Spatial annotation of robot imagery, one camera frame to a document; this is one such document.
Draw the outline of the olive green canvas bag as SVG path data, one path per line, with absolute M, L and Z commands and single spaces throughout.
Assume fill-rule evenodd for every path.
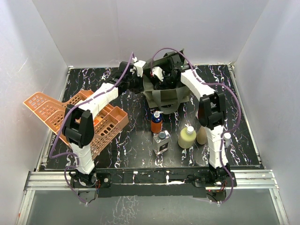
M 182 56 L 184 50 L 171 51 L 158 60 L 149 59 L 143 67 L 143 94 L 147 99 L 149 108 L 158 108 L 163 114 L 171 114 L 178 110 L 181 103 L 189 101 L 190 89 L 180 81 L 178 88 L 162 88 L 162 82 L 152 77 L 153 67 L 161 67 L 163 71 L 178 70 L 181 73 L 190 66 L 185 63 Z

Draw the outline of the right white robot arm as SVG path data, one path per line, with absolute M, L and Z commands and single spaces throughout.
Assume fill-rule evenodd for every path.
M 212 86 L 227 86 L 220 83 L 206 83 L 196 73 L 191 63 L 182 52 L 168 52 L 164 55 L 168 64 L 175 71 L 179 71 L 181 83 L 186 85 L 192 93 L 199 98 L 198 120 L 204 128 L 208 138 L 210 151 L 209 181 L 214 186 L 220 186 L 226 178 L 230 178 L 233 186 L 233 176 L 225 155 L 224 123 L 226 119 L 225 94 L 212 89 Z

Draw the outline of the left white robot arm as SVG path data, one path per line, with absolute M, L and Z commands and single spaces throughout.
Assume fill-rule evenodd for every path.
M 143 68 L 146 62 L 133 59 L 134 63 L 121 62 L 118 70 L 89 96 L 76 105 L 69 104 L 65 110 L 61 133 L 69 142 L 77 160 L 77 168 L 73 179 L 81 185 L 92 187 L 97 176 L 92 159 L 90 143 L 94 138 L 94 118 L 99 112 L 127 90 L 139 89 L 143 82 Z

